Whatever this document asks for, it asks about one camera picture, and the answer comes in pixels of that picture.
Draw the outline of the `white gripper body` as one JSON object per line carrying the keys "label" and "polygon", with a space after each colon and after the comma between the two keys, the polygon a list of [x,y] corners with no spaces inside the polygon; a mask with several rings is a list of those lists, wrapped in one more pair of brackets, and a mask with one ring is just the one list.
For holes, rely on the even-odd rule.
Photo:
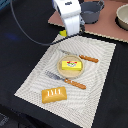
{"label": "white gripper body", "polygon": [[59,13],[68,36],[80,31],[81,6],[78,0],[52,0],[53,7]]}

